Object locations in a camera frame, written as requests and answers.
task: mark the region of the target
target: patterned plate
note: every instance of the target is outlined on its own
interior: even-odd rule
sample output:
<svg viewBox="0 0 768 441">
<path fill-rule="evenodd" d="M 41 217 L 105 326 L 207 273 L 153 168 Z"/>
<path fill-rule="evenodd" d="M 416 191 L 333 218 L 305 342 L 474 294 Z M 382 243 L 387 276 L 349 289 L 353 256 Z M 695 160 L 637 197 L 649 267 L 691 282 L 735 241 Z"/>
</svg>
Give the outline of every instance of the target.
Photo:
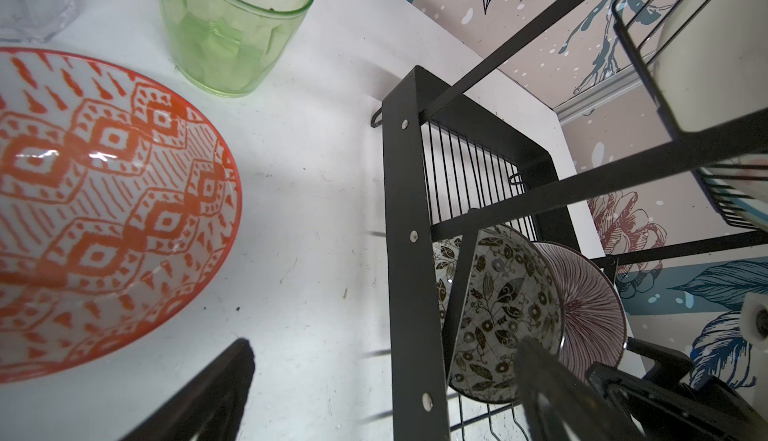
<svg viewBox="0 0 768 441">
<path fill-rule="evenodd" d="M 460 245 L 458 238 L 432 244 L 441 317 Z M 517 231 L 496 226 L 479 232 L 451 367 L 452 388 L 481 403 L 512 403 L 518 391 L 518 340 L 531 336 L 545 350 L 558 353 L 563 316 L 552 272 L 531 241 Z"/>
<path fill-rule="evenodd" d="M 117 350 L 210 281 L 240 180 L 208 120 L 162 85 L 0 48 L 0 383 Z"/>
<path fill-rule="evenodd" d="M 616 367 L 627 342 L 627 320 L 618 294 L 600 269 L 561 244 L 534 241 L 549 261 L 563 295 L 565 342 L 560 362 L 585 383 L 595 361 Z"/>
</svg>

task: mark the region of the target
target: rivet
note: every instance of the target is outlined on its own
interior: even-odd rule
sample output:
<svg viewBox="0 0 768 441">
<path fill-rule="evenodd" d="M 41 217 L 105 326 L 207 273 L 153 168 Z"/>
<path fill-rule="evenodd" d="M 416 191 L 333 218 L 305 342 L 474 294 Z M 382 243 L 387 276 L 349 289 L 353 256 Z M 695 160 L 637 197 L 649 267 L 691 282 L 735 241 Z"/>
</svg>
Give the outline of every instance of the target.
<svg viewBox="0 0 768 441">
<path fill-rule="evenodd" d="M 432 397 L 427 393 L 422 394 L 422 405 L 425 411 L 432 411 Z"/>
</svg>

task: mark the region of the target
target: plate in dish rack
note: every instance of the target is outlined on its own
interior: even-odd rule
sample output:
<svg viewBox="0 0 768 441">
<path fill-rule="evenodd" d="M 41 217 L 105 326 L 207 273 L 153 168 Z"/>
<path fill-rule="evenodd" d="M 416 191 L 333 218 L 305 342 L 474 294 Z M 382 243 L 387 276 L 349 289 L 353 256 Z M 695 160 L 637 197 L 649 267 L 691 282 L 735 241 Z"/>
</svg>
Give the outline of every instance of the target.
<svg viewBox="0 0 768 441">
<path fill-rule="evenodd" d="M 240 179 L 178 94 L 125 68 L 0 48 L 0 383 L 117 350 L 224 262 Z"/>
</svg>

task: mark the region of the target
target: green glass cup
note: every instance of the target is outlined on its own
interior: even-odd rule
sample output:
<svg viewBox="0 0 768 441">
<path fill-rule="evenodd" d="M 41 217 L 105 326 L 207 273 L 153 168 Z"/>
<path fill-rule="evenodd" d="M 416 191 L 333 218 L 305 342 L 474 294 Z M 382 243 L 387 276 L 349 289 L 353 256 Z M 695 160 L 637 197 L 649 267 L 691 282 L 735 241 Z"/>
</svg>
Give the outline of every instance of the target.
<svg viewBox="0 0 768 441">
<path fill-rule="evenodd" d="M 179 70 L 235 98 L 264 81 L 313 1 L 160 0 L 160 10 Z"/>
</svg>

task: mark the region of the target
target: table surface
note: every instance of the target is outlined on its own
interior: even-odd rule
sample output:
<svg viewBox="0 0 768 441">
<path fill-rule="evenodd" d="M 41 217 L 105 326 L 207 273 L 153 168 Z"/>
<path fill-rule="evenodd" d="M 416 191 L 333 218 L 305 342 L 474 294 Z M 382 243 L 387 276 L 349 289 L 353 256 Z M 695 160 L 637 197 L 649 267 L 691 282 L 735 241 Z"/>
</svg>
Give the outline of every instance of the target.
<svg viewBox="0 0 768 441">
<path fill-rule="evenodd" d="M 390 439 L 391 417 L 377 416 L 392 408 L 382 139 L 369 119 L 415 64 L 453 83 L 481 59 L 405 0 L 315 0 L 266 81 L 224 99 L 174 69 L 158 0 L 79 1 L 46 47 L 138 71 L 200 109 L 234 154 L 243 216 L 216 277 L 163 326 L 0 387 L 3 437 L 120 438 L 245 337 L 256 373 L 239 439 Z M 468 96 L 575 174 L 557 116 L 504 74 Z M 586 203 L 569 209 L 582 252 L 600 256 Z M 620 367 L 644 373 L 632 353 Z"/>
</svg>

